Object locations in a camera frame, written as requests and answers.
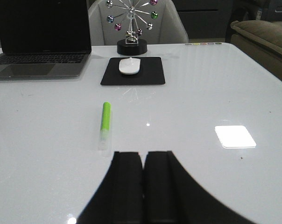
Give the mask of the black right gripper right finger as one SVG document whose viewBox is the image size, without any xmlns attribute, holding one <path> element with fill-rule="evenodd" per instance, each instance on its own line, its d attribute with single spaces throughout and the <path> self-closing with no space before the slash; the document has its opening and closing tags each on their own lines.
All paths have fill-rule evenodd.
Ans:
<svg viewBox="0 0 282 224">
<path fill-rule="evenodd" d="M 144 166 L 147 224 L 249 224 L 208 193 L 173 152 L 149 152 Z"/>
</svg>

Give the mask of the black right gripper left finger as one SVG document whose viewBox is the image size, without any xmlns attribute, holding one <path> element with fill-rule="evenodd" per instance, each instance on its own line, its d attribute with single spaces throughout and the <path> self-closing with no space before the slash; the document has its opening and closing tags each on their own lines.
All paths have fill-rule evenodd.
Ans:
<svg viewBox="0 0 282 224">
<path fill-rule="evenodd" d="M 115 152 L 78 224 L 143 223 L 143 168 L 137 152 Z"/>
</svg>

